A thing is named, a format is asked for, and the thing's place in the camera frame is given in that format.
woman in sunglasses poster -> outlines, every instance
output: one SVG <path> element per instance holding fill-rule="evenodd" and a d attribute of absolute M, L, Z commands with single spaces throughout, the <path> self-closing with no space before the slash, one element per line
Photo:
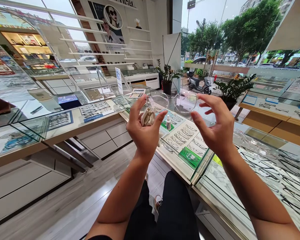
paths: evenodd
<path fill-rule="evenodd" d="M 107 35 L 105 35 L 105 39 L 108 43 L 119 43 L 124 44 L 124 39 L 122 36 L 122 18 L 118 10 L 111 6 L 111 5 L 101 5 L 98 3 L 93 3 L 90 5 L 92 10 L 92 13 L 96 13 L 95 18 L 102 20 L 104 23 L 100 24 L 102 29 L 101 31 L 107 32 Z M 106 48 L 108 50 L 117 50 L 120 49 L 121 46 L 115 46 L 115 45 L 107 45 Z"/>

calculator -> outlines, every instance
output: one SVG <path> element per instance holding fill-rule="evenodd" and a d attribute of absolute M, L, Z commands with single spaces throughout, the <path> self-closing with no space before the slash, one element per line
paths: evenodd
<path fill-rule="evenodd" d="M 145 94 L 146 90 L 142 88 L 134 88 L 132 93 L 130 94 L 129 98 L 139 98 L 143 94 Z"/>

hand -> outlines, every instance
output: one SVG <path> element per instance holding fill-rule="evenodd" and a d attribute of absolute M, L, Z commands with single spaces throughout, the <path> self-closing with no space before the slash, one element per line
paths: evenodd
<path fill-rule="evenodd" d="M 142 159 L 151 161 L 159 141 L 159 128 L 168 111 L 159 113 L 152 126 L 142 127 L 140 109 L 146 103 L 146 94 L 140 97 L 130 108 L 127 131 L 137 146 L 137 152 Z"/>
<path fill-rule="evenodd" d="M 197 97 L 204 101 L 204 103 L 199 104 L 200 107 L 211 107 L 205 114 L 214 113 L 216 115 L 216 124 L 212 127 L 207 127 L 200 114 L 196 111 L 191 112 L 191 117 L 199 128 L 207 146 L 219 158 L 227 157 L 235 150 L 235 146 L 232 143 L 234 117 L 221 98 L 207 94 L 197 94 Z"/>

left hand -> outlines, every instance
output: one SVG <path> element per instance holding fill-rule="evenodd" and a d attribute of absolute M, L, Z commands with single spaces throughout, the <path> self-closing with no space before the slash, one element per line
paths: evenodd
<path fill-rule="evenodd" d="M 146 103 L 146 94 L 140 97 L 130 108 L 129 122 L 127 131 L 137 146 L 136 154 L 142 159 L 151 161 L 159 141 L 159 128 L 168 111 L 159 113 L 152 126 L 141 126 L 141 108 Z"/>

small spray bottle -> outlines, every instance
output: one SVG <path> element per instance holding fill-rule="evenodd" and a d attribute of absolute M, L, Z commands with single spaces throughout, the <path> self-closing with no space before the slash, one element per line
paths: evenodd
<path fill-rule="evenodd" d="M 166 125 L 167 130 L 170 131 L 171 130 L 171 120 L 170 120 L 170 115 L 169 114 L 167 115 L 167 121 L 166 122 L 167 122 L 167 125 Z"/>

